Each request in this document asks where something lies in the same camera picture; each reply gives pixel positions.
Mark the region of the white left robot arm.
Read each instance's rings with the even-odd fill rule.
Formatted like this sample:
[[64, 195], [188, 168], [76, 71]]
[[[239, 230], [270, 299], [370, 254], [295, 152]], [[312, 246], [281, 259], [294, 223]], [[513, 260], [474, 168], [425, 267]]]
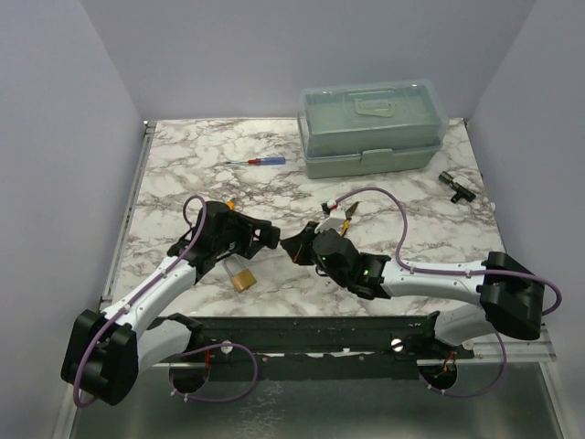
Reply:
[[187, 232], [145, 281], [103, 310], [86, 309], [76, 318], [60, 376], [72, 385], [77, 407], [97, 400], [116, 405], [142, 371], [164, 359], [191, 361], [207, 351], [201, 323], [162, 312], [218, 262], [231, 255], [249, 260], [279, 244], [281, 231], [270, 221], [224, 202], [197, 200], [197, 218], [186, 220]]

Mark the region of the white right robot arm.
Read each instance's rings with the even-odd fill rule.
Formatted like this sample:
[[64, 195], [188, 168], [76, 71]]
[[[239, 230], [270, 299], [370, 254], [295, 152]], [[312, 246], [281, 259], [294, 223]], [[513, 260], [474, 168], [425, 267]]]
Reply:
[[439, 313], [434, 327], [421, 334], [421, 349], [431, 358], [491, 333], [527, 341], [540, 336], [545, 285], [504, 252], [463, 264], [401, 262], [359, 252], [351, 240], [335, 230], [319, 231], [314, 222], [281, 246], [293, 263], [316, 266], [363, 299], [426, 296], [461, 302]]

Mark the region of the yellow black pliers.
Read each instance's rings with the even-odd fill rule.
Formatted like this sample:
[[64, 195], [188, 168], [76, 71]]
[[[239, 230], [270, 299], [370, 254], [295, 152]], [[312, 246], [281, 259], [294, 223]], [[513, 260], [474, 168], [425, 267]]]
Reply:
[[356, 201], [346, 210], [346, 219], [343, 223], [342, 230], [340, 233], [340, 235], [342, 237], [346, 236], [348, 229], [349, 229], [349, 226], [350, 226], [350, 223], [351, 223], [351, 220], [352, 220], [354, 214], [356, 213], [358, 205], [359, 205], [359, 202]]

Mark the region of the brass padlock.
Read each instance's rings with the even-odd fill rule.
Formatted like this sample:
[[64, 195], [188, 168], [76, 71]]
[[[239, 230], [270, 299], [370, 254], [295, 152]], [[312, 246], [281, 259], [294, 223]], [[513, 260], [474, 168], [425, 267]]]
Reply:
[[222, 261], [222, 265], [238, 293], [248, 290], [257, 283], [255, 276], [239, 256], [229, 256]]

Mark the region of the red blue screwdriver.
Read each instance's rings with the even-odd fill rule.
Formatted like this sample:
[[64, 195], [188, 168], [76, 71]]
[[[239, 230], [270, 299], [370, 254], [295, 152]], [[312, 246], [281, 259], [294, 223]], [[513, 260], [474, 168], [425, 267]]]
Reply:
[[283, 156], [257, 157], [240, 161], [227, 161], [225, 165], [246, 165], [246, 166], [280, 166], [286, 163]]

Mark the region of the green plastic toolbox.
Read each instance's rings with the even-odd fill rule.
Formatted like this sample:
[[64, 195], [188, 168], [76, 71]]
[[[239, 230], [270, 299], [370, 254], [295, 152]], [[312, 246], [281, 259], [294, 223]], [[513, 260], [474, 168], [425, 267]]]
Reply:
[[297, 126], [311, 179], [424, 168], [449, 124], [427, 80], [305, 89], [301, 102]]

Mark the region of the black T-shaped tool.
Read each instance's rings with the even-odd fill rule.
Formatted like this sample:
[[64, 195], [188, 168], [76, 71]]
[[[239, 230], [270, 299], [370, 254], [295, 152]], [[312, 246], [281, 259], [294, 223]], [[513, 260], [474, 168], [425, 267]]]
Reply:
[[464, 200], [466, 202], [473, 202], [475, 200], [476, 195], [467, 187], [457, 183], [454, 180], [454, 177], [447, 171], [442, 171], [439, 174], [439, 180], [454, 191], [454, 194], [451, 197], [451, 202], [453, 204], [457, 204], [460, 200]]

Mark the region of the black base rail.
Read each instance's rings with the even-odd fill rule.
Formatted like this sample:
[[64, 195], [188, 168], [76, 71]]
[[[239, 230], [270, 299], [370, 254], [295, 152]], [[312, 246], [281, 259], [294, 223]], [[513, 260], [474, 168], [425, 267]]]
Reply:
[[473, 357], [435, 339], [437, 316], [197, 317], [195, 345], [230, 342], [254, 353], [214, 351], [213, 381], [415, 380], [420, 360]]

